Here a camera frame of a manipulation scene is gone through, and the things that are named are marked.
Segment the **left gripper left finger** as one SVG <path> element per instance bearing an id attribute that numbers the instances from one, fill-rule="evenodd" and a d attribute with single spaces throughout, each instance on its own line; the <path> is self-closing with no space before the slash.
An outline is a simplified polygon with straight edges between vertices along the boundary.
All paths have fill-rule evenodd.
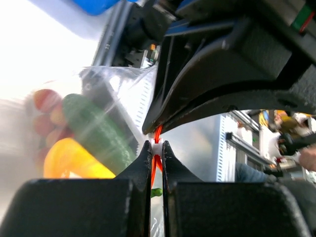
<path id="1" fill-rule="evenodd" d="M 152 148 L 114 179 L 37 179 L 16 192 L 3 237 L 148 237 Z"/>

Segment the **yellow bell pepper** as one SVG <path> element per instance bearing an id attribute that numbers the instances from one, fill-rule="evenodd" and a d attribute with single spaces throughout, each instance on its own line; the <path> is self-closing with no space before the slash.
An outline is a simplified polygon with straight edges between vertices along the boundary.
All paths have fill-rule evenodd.
<path id="1" fill-rule="evenodd" d="M 44 178 L 113 179 L 115 176 L 72 138 L 55 143 L 43 165 Z"/>

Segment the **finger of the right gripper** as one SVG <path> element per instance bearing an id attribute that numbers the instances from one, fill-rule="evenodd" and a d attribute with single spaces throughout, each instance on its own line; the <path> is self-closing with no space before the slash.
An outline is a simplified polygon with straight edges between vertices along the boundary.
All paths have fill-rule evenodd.
<path id="1" fill-rule="evenodd" d="M 316 82 L 299 81 L 290 88 L 244 90 L 216 95 L 207 92 L 192 102 L 175 117 L 164 122 L 163 132 L 183 124 L 233 110 L 285 110 L 306 114 L 316 113 Z"/>

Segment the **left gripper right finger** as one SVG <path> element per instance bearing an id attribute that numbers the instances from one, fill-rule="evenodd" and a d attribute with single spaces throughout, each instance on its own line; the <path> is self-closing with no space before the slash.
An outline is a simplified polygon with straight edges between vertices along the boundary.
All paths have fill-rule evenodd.
<path id="1" fill-rule="evenodd" d="M 167 237 L 309 237 L 294 194 L 275 183 L 204 182 L 162 145 Z"/>

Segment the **blue plastic bin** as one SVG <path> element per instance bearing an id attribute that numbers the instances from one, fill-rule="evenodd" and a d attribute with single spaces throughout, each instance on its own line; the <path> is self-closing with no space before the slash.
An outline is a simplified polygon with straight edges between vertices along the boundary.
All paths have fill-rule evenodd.
<path id="1" fill-rule="evenodd" d="M 92 16 L 103 14 L 113 7 L 112 12 L 117 15 L 124 11 L 127 6 L 139 5 L 138 0 L 73 0 L 72 2 Z"/>

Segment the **clear orange zip top bag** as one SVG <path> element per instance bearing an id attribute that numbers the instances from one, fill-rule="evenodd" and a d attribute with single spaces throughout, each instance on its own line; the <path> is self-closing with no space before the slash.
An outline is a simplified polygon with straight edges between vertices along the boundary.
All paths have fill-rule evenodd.
<path id="1" fill-rule="evenodd" d="M 156 68 L 86 67 L 0 92 L 3 237 L 148 237 Z"/>

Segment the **red cherry tomato bunch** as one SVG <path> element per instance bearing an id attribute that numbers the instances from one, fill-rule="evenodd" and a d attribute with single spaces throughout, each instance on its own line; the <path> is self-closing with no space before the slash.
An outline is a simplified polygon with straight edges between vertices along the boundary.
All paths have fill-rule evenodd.
<path id="1" fill-rule="evenodd" d="M 39 115 L 33 120 L 33 129 L 40 137 L 39 149 L 34 158 L 38 169 L 42 170 L 50 148 L 59 140 L 72 137 L 62 109 L 62 97 L 54 90 L 40 89 L 33 94 L 35 108 Z"/>

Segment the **green chili pepper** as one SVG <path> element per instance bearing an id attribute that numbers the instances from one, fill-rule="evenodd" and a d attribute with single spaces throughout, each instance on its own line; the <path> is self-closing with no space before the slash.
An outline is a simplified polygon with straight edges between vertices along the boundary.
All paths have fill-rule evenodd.
<path id="1" fill-rule="evenodd" d="M 62 100 L 62 109 L 74 139 L 116 177 L 140 154 L 145 139 L 139 130 L 136 128 L 139 145 L 134 153 L 116 124 L 87 97 L 69 94 Z"/>

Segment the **person in background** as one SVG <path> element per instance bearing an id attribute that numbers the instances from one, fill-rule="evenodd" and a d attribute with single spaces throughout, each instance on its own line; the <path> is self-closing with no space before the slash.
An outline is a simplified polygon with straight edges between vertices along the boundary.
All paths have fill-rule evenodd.
<path id="1" fill-rule="evenodd" d="M 300 151 L 298 163 L 308 171 L 316 171 L 316 146 L 310 146 Z M 258 171 L 247 164 L 235 164 L 235 182 L 239 183 L 263 183 L 276 182 L 278 178 L 274 175 Z"/>

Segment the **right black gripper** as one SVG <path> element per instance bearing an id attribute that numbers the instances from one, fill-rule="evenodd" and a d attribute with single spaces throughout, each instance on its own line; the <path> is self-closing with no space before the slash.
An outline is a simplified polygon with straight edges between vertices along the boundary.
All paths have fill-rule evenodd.
<path id="1" fill-rule="evenodd" d="M 316 81 L 314 0 L 184 0 L 165 36 L 238 20 L 232 31 L 202 48 L 165 79 L 143 123 L 152 133 L 199 96 L 290 88 Z"/>

